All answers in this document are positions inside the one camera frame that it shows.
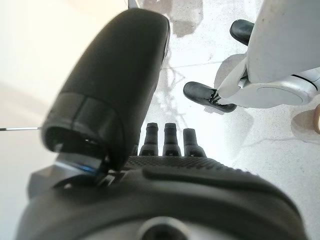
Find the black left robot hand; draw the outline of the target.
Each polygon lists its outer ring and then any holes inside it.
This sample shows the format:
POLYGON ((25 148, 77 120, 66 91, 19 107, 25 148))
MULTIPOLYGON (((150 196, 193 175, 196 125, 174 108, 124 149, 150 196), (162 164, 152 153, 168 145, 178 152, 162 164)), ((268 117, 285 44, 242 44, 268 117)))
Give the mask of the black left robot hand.
POLYGON ((207 158, 194 129, 140 132, 167 54, 170 24, 133 8, 85 50, 41 128, 55 162, 33 172, 18 240, 305 240, 280 189, 207 158))

